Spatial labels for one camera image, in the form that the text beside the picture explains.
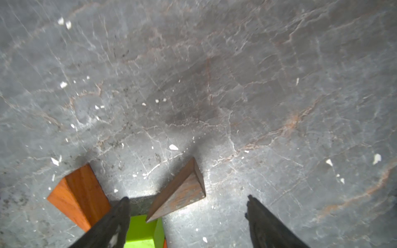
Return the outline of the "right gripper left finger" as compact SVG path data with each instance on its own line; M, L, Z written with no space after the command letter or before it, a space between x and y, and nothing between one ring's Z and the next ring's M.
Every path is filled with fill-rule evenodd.
M130 224L130 200L123 197L70 248L123 248Z

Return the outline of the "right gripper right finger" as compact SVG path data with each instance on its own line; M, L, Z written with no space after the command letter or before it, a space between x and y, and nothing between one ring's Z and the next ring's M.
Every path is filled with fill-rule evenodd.
M248 196L245 217L255 248L309 248L257 198Z

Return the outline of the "dark walnut wedge block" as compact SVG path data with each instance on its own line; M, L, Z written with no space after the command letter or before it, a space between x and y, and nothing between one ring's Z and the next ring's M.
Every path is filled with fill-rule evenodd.
M206 197L203 174L195 160L191 158L174 179L156 196L146 222L152 222L193 204Z

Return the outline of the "orange brown wedge block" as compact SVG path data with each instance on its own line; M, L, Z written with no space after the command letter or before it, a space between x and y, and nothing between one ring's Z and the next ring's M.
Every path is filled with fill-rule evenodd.
M111 210L110 202L88 163L62 178L47 201L84 232Z

